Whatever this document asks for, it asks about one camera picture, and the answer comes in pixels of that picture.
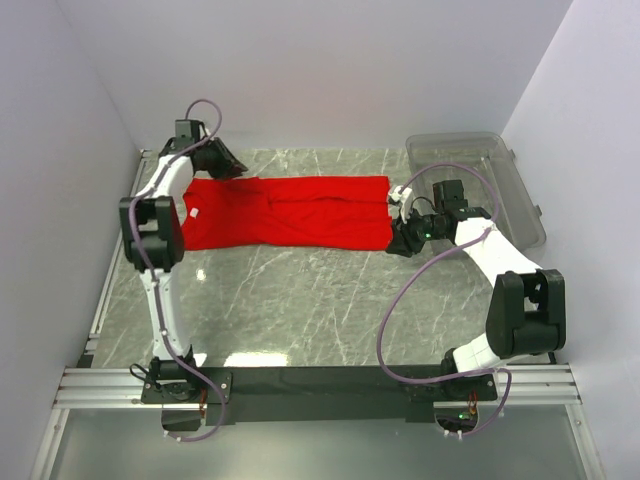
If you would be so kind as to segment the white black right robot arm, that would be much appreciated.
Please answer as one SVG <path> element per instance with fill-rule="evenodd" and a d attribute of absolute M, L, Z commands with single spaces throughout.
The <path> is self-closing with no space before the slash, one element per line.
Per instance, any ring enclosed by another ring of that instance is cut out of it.
<path fill-rule="evenodd" d="M 459 180 L 438 182 L 433 211 L 421 214 L 413 206 L 411 188 L 398 186 L 388 201 L 399 210 L 392 222 L 391 254 L 411 257 L 428 241 L 447 240 L 450 254 L 465 253 L 492 287 L 484 332 L 450 350 L 442 375 L 423 384 L 501 372 L 514 359 L 551 353 L 566 342 L 565 279 L 556 269 L 544 269 L 524 256 L 497 228 L 484 208 L 472 206 Z"/>

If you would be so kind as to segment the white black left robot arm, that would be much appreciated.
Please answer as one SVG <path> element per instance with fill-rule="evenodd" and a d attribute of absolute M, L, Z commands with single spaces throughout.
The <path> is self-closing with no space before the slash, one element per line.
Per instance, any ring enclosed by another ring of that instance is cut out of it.
<path fill-rule="evenodd" d="M 180 307 L 177 267 L 186 251 L 176 204 L 197 172 L 229 180 L 247 171 L 204 123 L 189 118 L 175 122 L 175 134 L 161 151 L 148 182 L 119 203 L 125 257 L 138 272 L 150 312 L 153 350 L 145 385 L 169 401 L 204 400 L 225 392 L 199 371 Z"/>

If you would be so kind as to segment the clear plastic storage bin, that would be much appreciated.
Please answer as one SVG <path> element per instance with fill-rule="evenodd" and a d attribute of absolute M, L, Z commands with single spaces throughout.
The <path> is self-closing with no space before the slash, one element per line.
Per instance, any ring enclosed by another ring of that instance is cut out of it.
<path fill-rule="evenodd" d="M 520 251 L 542 246 L 546 232 L 541 211 L 531 200 L 516 168 L 515 156 L 503 139 L 491 132 L 457 132 L 413 135 L 406 141 L 410 171 L 438 163 L 422 174 L 411 188 L 417 196 L 432 199 L 433 184 L 459 179 L 471 206 L 493 211 L 500 204 L 496 225 Z"/>

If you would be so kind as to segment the red t shirt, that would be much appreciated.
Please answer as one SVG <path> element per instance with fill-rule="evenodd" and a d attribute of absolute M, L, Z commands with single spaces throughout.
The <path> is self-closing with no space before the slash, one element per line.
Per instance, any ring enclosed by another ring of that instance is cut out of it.
<path fill-rule="evenodd" d="M 249 245 L 383 251 L 386 176 L 195 179 L 183 196 L 188 251 Z"/>

